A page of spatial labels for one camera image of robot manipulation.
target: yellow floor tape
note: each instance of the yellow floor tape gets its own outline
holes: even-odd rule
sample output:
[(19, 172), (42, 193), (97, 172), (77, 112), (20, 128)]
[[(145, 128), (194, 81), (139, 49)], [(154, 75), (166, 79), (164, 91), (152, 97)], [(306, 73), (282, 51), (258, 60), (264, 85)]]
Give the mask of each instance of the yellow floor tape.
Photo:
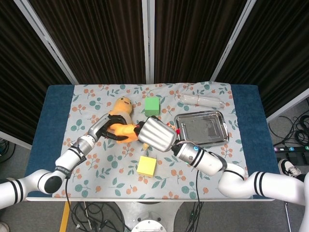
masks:
[(68, 202), (65, 202), (59, 232), (66, 232), (68, 219), (69, 219), (69, 213), (70, 213), (69, 204)]

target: white shoe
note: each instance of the white shoe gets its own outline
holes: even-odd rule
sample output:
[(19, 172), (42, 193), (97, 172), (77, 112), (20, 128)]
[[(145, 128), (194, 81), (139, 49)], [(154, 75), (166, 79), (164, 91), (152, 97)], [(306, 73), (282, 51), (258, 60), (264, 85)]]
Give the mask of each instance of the white shoe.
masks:
[(289, 160), (282, 159), (278, 163), (279, 171), (283, 175), (288, 175), (291, 177), (297, 177), (301, 174), (301, 171), (296, 168)]
[(10, 227), (4, 222), (0, 222), (0, 232), (10, 232)]

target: orange plush toy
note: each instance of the orange plush toy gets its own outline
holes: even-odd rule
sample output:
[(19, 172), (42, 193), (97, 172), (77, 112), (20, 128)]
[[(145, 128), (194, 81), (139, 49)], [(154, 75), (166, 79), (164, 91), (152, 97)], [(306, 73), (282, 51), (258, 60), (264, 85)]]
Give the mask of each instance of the orange plush toy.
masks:
[(113, 133), (117, 136), (124, 135), (128, 138), (122, 141), (117, 141), (117, 143), (130, 143), (133, 141), (137, 141), (137, 135), (134, 132), (135, 125), (132, 122), (130, 113), (132, 112), (132, 103), (129, 98), (121, 97), (116, 100), (113, 109), (109, 112), (110, 115), (120, 115), (122, 116), (127, 125), (123, 124), (112, 124), (109, 127), (109, 130), (112, 130)]

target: floor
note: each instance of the floor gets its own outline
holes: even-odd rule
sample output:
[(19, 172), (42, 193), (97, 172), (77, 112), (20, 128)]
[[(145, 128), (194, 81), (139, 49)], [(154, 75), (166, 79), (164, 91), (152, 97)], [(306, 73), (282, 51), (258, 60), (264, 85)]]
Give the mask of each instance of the floor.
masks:
[[(293, 120), (294, 116), (309, 109), (306, 101), (301, 102), (283, 115)], [(290, 122), (278, 117), (270, 122), (275, 133), (284, 137), (290, 130)], [(281, 139), (272, 134), (273, 143)], [(30, 151), (16, 146), (14, 156), (7, 162), (0, 164), (0, 179), (5, 177), (21, 178), (24, 176)], [(303, 173), (309, 172), (309, 166), (299, 167)], [(177, 212), (174, 231), (183, 232), (187, 226), (192, 203), (183, 203)], [(62, 202), (22, 202), (0, 211), (0, 221), (6, 222), (11, 232), (57, 232), (60, 228), (64, 203)], [(289, 204), (292, 231), (297, 231), (304, 214), (304, 207)], [(111, 210), (104, 210), (104, 218), (114, 221), (121, 229)], [(205, 203), (201, 212), (198, 232), (287, 232), (283, 202), (212, 202)], [(76, 230), (69, 219), (67, 231)]]

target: yellow sponge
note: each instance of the yellow sponge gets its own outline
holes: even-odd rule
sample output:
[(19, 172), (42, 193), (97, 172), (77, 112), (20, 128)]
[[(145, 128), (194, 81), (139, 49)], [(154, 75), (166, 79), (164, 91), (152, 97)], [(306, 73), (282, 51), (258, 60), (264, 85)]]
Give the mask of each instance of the yellow sponge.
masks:
[(155, 173), (156, 159), (141, 156), (137, 167), (137, 173), (148, 177), (153, 177)]

